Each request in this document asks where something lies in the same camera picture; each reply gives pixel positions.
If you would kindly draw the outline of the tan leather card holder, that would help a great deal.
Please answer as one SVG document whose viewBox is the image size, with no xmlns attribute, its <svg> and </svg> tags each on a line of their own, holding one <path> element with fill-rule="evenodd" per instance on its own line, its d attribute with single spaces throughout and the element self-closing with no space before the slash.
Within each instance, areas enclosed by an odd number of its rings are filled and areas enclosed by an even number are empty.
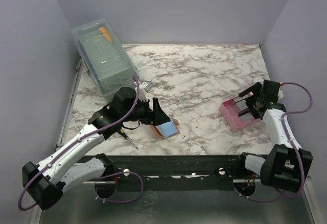
<svg viewBox="0 0 327 224">
<path fill-rule="evenodd" d="M 170 122 L 158 126 L 150 125 L 150 128 L 156 138 L 167 139 L 180 134 L 178 126 L 178 120 L 170 116 Z"/>
</svg>

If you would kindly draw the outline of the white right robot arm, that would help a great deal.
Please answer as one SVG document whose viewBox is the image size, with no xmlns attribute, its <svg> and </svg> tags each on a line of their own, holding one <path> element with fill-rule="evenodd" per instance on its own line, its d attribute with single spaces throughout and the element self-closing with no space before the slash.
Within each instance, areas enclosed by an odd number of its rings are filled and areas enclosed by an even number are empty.
<svg viewBox="0 0 327 224">
<path fill-rule="evenodd" d="M 288 123 L 290 112 L 278 101 L 282 86 L 283 83 L 264 80 L 239 93 L 239 97 L 245 99 L 248 112 L 266 125 L 273 147 L 265 158 L 242 153 L 235 173 L 242 179 L 255 173 L 263 185 L 273 187 L 282 194 L 293 192 L 299 195 L 313 156 L 297 142 Z"/>
</svg>

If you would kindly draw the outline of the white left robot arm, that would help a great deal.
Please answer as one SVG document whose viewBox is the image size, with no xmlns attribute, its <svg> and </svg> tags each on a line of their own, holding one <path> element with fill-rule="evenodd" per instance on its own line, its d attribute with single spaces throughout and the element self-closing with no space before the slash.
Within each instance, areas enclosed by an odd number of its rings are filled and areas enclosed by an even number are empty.
<svg viewBox="0 0 327 224">
<path fill-rule="evenodd" d="M 105 154 L 97 154 L 86 163 L 78 164 L 78 161 L 121 130 L 125 122 L 153 126 L 170 122 L 157 98 L 141 100 L 138 96 L 138 88 L 119 89 L 111 103 L 96 111 L 73 139 L 39 163 L 28 162 L 23 166 L 24 192 L 36 205 L 47 210 L 78 184 L 96 178 L 109 180 L 114 173 L 114 162 Z"/>
</svg>

